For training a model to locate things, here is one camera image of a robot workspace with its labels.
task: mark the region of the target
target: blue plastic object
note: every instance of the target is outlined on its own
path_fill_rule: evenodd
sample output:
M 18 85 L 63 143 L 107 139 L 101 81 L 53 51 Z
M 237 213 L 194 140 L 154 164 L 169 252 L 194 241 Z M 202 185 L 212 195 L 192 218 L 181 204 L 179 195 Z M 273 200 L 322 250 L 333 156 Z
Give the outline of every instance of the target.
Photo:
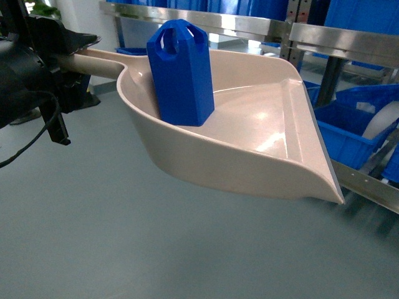
M 284 21 L 289 0 L 209 0 L 208 11 Z
M 116 48 L 117 53 L 125 55 L 134 56 L 144 56 L 147 55 L 146 48 Z
M 147 42 L 163 121 L 201 126 L 214 110 L 208 36 L 185 20 L 164 23 Z
M 131 3 L 132 3 L 132 0 L 107 0 L 107 2 L 122 3 L 122 4 L 131 4 Z
M 331 0 L 313 0 L 307 23 L 323 26 L 329 11 L 330 2 Z
M 304 83 L 307 90 L 307 94 L 309 95 L 310 102 L 312 106 L 315 106 L 317 103 L 317 98 L 319 97 L 320 93 L 320 85 L 308 81 L 304 81 Z
M 168 8 L 206 11 L 207 6 L 207 0 L 168 0 Z
M 324 58 L 324 59 L 328 59 L 329 56 L 325 55 L 325 54 L 320 54 L 320 53 L 313 53 L 314 57 L 320 57 L 320 58 Z
M 399 34 L 399 0 L 331 0 L 325 25 L 358 31 Z
M 383 67 L 379 65 L 373 65 L 373 64 L 365 64 L 364 62 L 359 62 L 359 61 L 352 61 L 353 65 L 357 65 L 358 67 L 365 67 L 367 69 L 372 69 L 372 70 L 382 70 Z
M 166 0 L 130 0 L 132 4 L 166 7 Z
M 362 137 L 373 116 L 398 98 L 398 87 L 372 85 L 350 88 L 337 92 L 336 101 L 330 105 L 315 109 L 330 158 L 354 169 L 360 169 L 364 165 L 398 124 L 398 121 L 392 123 L 372 140 Z M 357 109 L 364 104 L 368 105 L 368 109 L 374 110 L 373 113 Z
M 279 42 L 263 42 L 262 45 L 268 45 L 273 48 L 280 48 L 281 44 Z
M 382 172 L 382 176 L 390 181 L 399 183 L 399 146 L 397 146 L 392 157 L 389 159 L 387 167 Z
M 358 108 L 359 103 L 368 103 L 377 113 L 390 102 L 399 101 L 399 84 L 364 85 L 342 90 L 335 94 L 337 102 Z

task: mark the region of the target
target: gray floor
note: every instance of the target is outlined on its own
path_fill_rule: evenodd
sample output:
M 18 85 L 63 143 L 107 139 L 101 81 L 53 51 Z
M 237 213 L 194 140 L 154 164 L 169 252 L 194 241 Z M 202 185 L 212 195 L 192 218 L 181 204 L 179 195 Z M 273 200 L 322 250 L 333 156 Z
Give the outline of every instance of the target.
M 100 98 L 0 169 L 0 298 L 399 298 L 396 214 L 181 182 Z M 0 159 L 41 126 L 0 130 Z

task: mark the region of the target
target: blue plastic bin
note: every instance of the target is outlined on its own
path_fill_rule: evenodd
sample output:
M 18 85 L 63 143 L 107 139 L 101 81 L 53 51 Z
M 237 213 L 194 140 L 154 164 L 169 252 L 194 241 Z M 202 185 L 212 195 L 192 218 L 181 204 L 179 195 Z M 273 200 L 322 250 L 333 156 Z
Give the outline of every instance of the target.
M 125 55 L 134 56 L 144 56 L 147 55 L 146 48 L 116 48 L 117 53 Z
M 390 181 L 399 183 L 399 146 L 393 152 L 387 167 L 382 172 L 382 176 Z
M 354 169 L 360 169 L 370 155 L 379 149 L 387 136 L 396 128 L 393 123 L 372 140 L 363 138 L 363 132 L 373 116 L 385 105 L 398 100 L 398 85 L 355 87 L 337 92 L 336 101 L 315 109 L 330 158 Z M 373 113 L 357 109 L 367 107 Z
M 313 53 L 314 57 L 320 57 L 320 58 L 324 58 L 324 59 L 328 59 L 329 56 L 325 55 L 325 54 L 320 54 L 320 53 Z
M 307 23 L 323 26 L 329 11 L 331 0 L 313 0 Z
M 284 21 L 289 0 L 209 0 L 208 11 Z
M 384 68 L 380 65 L 365 64 L 364 62 L 359 62 L 359 61 L 352 61 L 352 65 L 357 65 L 358 67 L 365 67 L 367 69 L 372 69 L 372 70 L 382 70 Z
M 312 106 L 314 106 L 316 105 L 317 98 L 319 97 L 320 85 L 308 81 L 304 81 L 304 83 L 307 90 L 307 94 L 309 95 L 310 102 Z
M 281 44 L 279 42 L 263 42 L 262 45 L 268 45 L 273 48 L 280 48 Z
M 399 34 L 399 0 L 331 0 L 325 26 Z
M 107 0 L 107 2 L 122 3 L 122 4 L 131 4 L 131 3 L 132 3 L 132 0 Z
M 130 0 L 132 4 L 166 7 L 166 0 Z
M 399 84 L 365 85 L 342 90 L 335 94 L 337 102 L 352 108 L 358 108 L 359 103 L 368 103 L 372 113 L 377 113 L 392 101 L 399 101 Z
M 206 11 L 207 6 L 207 0 L 168 0 L 168 8 Z

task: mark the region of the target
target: dustpan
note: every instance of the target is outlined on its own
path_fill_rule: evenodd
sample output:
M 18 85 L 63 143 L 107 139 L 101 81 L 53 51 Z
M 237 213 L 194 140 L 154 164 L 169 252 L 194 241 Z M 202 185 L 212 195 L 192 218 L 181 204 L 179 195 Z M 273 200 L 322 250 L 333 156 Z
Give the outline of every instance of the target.
M 222 50 L 211 50 L 210 59 L 215 111 L 199 127 L 160 120 L 147 56 L 89 49 L 59 62 L 117 78 L 148 155 L 176 178 L 253 196 L 344 203 L 297 70 L 282 59 Z

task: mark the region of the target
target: white roll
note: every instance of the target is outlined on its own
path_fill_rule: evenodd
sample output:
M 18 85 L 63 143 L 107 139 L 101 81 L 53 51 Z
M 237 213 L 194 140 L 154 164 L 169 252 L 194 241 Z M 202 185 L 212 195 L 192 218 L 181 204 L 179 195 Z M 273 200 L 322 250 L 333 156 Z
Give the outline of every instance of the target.
M 399 118 L 399 102 L 391 102 L 382 108 L 367 125 L 362 137 L 374 139 Z

